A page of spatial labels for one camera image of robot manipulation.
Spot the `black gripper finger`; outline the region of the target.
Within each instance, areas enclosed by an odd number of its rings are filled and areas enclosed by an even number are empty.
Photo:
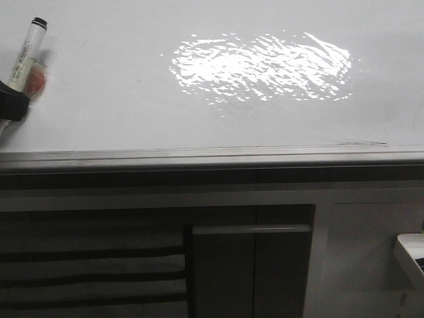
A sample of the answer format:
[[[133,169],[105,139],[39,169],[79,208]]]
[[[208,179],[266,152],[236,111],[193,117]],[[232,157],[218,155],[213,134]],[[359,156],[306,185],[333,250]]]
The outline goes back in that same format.
[[[30,99],[20,91],[0,83],[0,118],[10,121],[21,121],[26,115]]]

